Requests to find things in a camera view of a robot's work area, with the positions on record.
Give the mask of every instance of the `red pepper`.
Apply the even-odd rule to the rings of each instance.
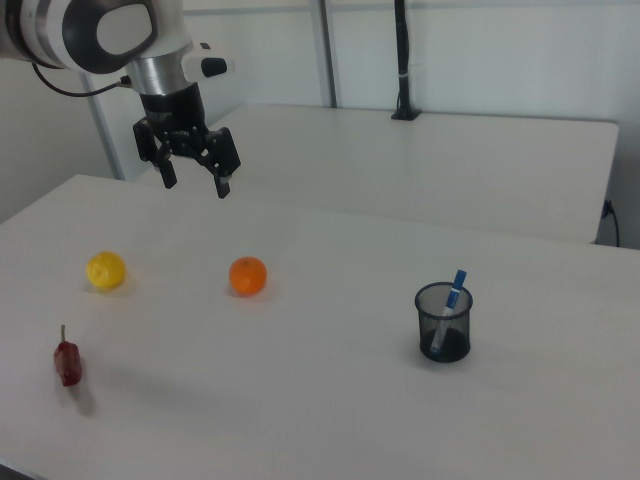
[[[64,325],[60,327],[62,342],[53,352],[53,363],[56,371],[62,379],[63,387],[71,387],[82,378],[82,365],[80,365],[80,350],[75,343],[67,342],[64,338]]]

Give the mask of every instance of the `black stand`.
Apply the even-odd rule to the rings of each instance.
[[[391,118],[394,120],[415,120],[420,110],[411,108],[409,98],[409,29],[405,15],[404,0],[395,0],[396,9],[396,37],[398,41],[398,76],[400,94],[398,108]]]

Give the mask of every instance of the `desk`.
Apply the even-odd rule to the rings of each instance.
[[[609,123],[244,106],[234,135],[240,198],[591,243],[618,127]],[[177,188],[214,192],[176,159]],[[153,170],[141,183],[162,185]]]
[[[84,279],[102,249],[130,270],[110,294]],[[246,254],[270,280],[241,299]],[[459,267],[471,353],[437,365],[413,297]],[[76,177],[0,226],[0,458],[49,480],[635,480],[638,284],[631,250]]]

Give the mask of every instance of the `orange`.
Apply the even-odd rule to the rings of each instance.
[[[240,295],[254,295],[267,283],[267,267],[259,258],[239,258],[229,268],[229,283]]]
[[[113,288],[124,282],[127,267],[113,252],[100,252],[87,263],[87,278],[98,288]]]

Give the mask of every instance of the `black cable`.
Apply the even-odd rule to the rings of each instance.
[[[602,207],[602,219],[607,218],[609,215],[613,216],[613,223],[616,226],[616,247],[620,248],[620,226],[618,225],[618,216],[613,208],[613,202],[611,200],[605,200]]]
[[[620,248],[620,227],[618,226],[618,216],[616,215],[616,211],[613,209],[613,205],[609,207],[611,211],[611,215],[613,215],[613,223],[616,226],[616,247]]]
[[[42,80],[42,83],[44,83],[47,87],[49,87],[54,92],[59,93],[60,95],[64,95],[66,97],[73,97],[73,98],[93,97],[95,95],[99,95],[101,93],[108,92],[109,90],[113,90],[114,88],[120,86],[120,83],[114,83],[114,84],[111,84],[111,85],[109,85],[107,87],[101,88],[100,90],[94,90],[93,92],[86,92],[86,93],[67,92],[65,90],[61,90],[60,88],[56,87],[51,82],[49,82],[49,80],[47,80],[44,77],[44,75],[42,75],[42,72],[38,68],[38,65],[36,65],[35,63],[33,63],[32,65],[33,65],[33,70],[36,72],[36,75],[38,75],[38,78],[40,80]]]

